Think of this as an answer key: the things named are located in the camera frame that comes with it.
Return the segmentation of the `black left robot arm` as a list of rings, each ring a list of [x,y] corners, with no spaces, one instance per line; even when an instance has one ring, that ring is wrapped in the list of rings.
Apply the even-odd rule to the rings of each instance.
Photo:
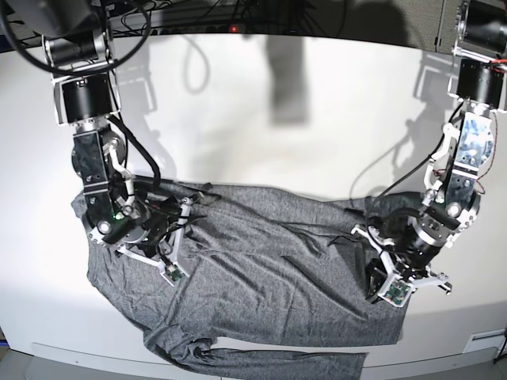
[[[482,167],[492,161],[492,123],[506,110],[506,8],[463,1],[457,9],[456,41],[448,94],[459,101],[434,151],[421,163],[424,186],[418,207],[401,207],[382,219],[365,217],[354,234],[378,256],[367,266],[367,300],[403,308],[423,287],[451,293],[448,276],[431,268],[433,258],[477,219]]]

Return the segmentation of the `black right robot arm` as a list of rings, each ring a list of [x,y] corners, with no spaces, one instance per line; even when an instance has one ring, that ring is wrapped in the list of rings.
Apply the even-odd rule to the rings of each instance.
[[[133,257],[167,260],[181,243],[187,210],[168,199],[152,203],[128,169],[134,146],[150,166],[151,187],[162,182],[158,164],[120,116],[113,35],[106,1],[4,1],[1,27],[26,61],[49,73],[59,124],[74,128],[72,162],[82,179],[83,222],[93,243]]]

